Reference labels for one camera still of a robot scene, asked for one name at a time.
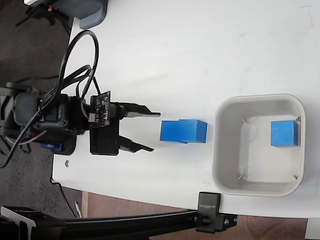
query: white table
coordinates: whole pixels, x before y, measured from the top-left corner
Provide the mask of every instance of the white table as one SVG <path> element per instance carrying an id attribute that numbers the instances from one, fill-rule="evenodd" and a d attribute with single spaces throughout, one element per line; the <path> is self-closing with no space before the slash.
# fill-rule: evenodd
<path id="1" fill-rule="evenodd" d="M 320 2 L 317 0 L 109 0 L 96 78 L 114 102 L 146 105 L 160 118 L 120 121 L 120 134 L 155 148 L 90 154 L 89 133 L 70 156 L 55 155 L 63 186 L 139 202 L 197 209 L 199 192 L 219 191 L 211 177 L 213 119 L 232 96 L 288 93 L 306 111 L 305 171 L 285 197 L 222 195 L 220 212 L 320 218 Z M 74 21 L 71 38 L 78 32 Z M 92 63 L 82 39 L 67 73 Z M 74 95 L 75 86 L 65 93 Z M 90 95 L 95 95 L 94 87 Z M 208 123 L 205 144 L 159 141 L 162 120 Z"/>

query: wooden floor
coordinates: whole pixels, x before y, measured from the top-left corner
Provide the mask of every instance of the wooden floor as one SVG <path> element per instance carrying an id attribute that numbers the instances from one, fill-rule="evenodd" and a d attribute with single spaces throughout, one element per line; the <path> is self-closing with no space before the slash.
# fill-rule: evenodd
<path id="1" fill-rule="evenodd" d="M 128 201 L 84 192 L 84 217 L 117 217 L 179 211 L 179 208 Z M 153 240 L 303 240 L 307 220 L 239 216 L 236 227 L 215 235 L 196 232 L 194 229 L 152 237 Z"/>

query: blue foam block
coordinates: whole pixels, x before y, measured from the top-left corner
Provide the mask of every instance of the blue foam block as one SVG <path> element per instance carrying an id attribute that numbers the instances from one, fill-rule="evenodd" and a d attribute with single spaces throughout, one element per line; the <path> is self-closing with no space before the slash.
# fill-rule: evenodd
<path id="1" fill-rule="evenodd" d="M 160 141 L 178 143 L 205 143 L 207 123 L 186 119 L 179 121 L 162 121 Z"/>
<path id="2" fill-rule="evenodd" d="M 298 146 L 298 123 L 295 121 L 271 122 L 271 145 L 275 147 Z"/>

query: circuit board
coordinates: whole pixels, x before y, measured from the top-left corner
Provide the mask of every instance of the circuit board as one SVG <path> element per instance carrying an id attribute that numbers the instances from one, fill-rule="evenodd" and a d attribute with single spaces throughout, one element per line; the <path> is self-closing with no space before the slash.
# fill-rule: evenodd
<path id="1" fill-rule="evenodd" d="M 98 96 L 91 97 L 91 113 L 89 114 L 89 122 L 94 128 L 100 128 L 110 125 L 109 106 L 111 92 L 107 91 Z"/>

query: black cable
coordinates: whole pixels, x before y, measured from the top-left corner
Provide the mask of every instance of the black cable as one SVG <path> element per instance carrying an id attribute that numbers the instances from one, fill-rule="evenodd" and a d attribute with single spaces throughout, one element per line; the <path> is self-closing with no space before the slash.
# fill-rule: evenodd
<path id="1" fill-rule="evenodd" d="M 64 192 L 61 184 L 60 184 L 59 182 L 55 182 L 55 181 L 53 180 L 53 173 L 54 173 L 54 163 L 52 163 L 50 183 L 51 183 L 52 185 L 58 185 L 58 186 L 59 186 L 61 195 L 62 195 L 62 197 L 63 197 L 63 200 L 65 201 L 65 204 L 67 205 L 68 209 L 70 210 L 72 216 L 73 216 L 74 218 L 76 218 L 76 214 L 75 214 L 74 211 L 72 210 L 72 208 L 71 208 L 71 206 L 70 206 L 70 204 L 69 204 L 69 202 L 68 202 L 68 199 L 67 199 L 67 197 L 66 197 L 66 195 L 65 195 L 65 192 Z"/>
<path id="2" fill-rule="evenodd" d="M 66 33 L 70 36 L 71 30 L 69 30 L 68 27 L 66 25 L 64 25 L 63 23 L 62 23 L 62 26 L 63 26 L 64 30 L 66 31 Z"/>
<path id="3" fill-rule="evenodd" d="M 18 147 L 19 143 L 21 142 L 22 138 L 25 136 L 27 131 L 32 127 L 32 125 L 38 120 L 38 118 L 41 116 L 41 111 L 38 110 L 35 115 L 31 118 L 31 120 L 27 123 L 27 125 L 24 127 L 24 129 L 20 132 L 19 136 L 15 140 L 13 146 L 11 147 L 11 150 L 9 154 L 6 156 L 6 159 L 3 164 L 0 165 L 0 169 L 3 169 L 9 161 L 11 160 L 16 148 Z"/>
<path id="4" fill-rule="evenodd" d="M 64 83 L 64 75 L 66 72 L 66 66 L 67 66 L 67 62 L 69 59 L 69 56 L 71 54 L 72 49 L 75 47 L 76 43 L 85 35 L 90 35 L 93 39 L 94 42 L 94 47 L 95 47 L 95 51 L 94 51 L 94 61 L 93 61 L 93 66 L 92 66 L 92 70 L 90 71 L 89 74 L 89 79 L 88 82 L 86 83 L 83 93 L 82 93 L 82 97 L 84 98 L 85 94 L 87 93 L 90 83 L 92 81 L 92 78 L 95 75 L 96 69 L 97 69 L 97 65 L 98 65 L 98 58 L 99 58 L 99 44 L 98 44 L 98 39 L 96 37 L 96 35 L 90 31 L 90 30 L 84 30 L 81 31 L 80 33 L 78 33 L 74 39 L 71 41 L 70 45 L 68 46 L 66 53 L 62 59 L 61 65 L 60 65 L 60 70 L 59 70 L 59 78 L 57 81 L 57 85 L 56 85 L 56 89 L 54 92 L 53 97 L 50 99 L 50 101 L 48 102 L 48 105 L 50 105 L 51 103 L 54 103 L 55 101 L 59 101 L 60 100 L 60 94 L 61 91 L 63 89 L 63 83 Z"/>
<path id="5" fill-rule="evenodd" d="M 31 76 L 31 77 L 22 78 L 22 79 L 16 81 L 15 83 L 19 84 L 19 83 L 23 83 L 23 82 L 30 81 L 30 80 L 50 80 L 50 79 L 56 79 L 58 77 L 59 77 L 59 75 L 55 75 L 55 76 Z"/>

